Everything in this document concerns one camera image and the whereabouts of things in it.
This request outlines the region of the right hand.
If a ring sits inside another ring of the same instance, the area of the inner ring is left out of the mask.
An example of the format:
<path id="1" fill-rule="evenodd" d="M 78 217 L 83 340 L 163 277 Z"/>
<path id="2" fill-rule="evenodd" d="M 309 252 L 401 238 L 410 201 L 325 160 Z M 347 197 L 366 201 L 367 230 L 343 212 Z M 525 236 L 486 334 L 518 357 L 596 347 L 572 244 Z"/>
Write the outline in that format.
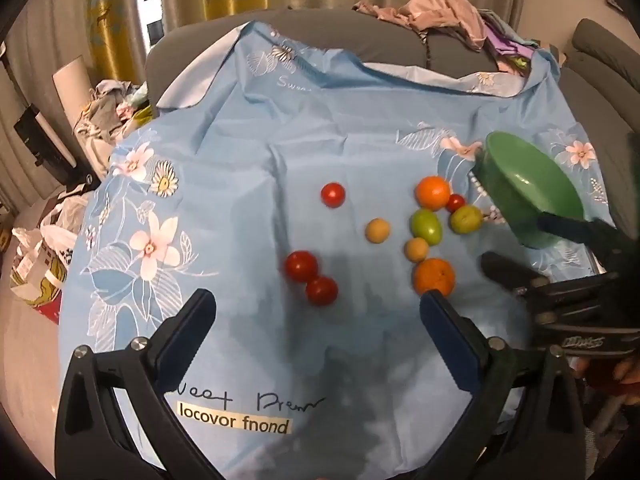
<path id="1" fill-rule="evenodd" d="M 626 405 L 639 404 L 638 354 L 618 361 L 578 358 L 574 369 L 576 376 L 597 392 L 622 396 Z"/>

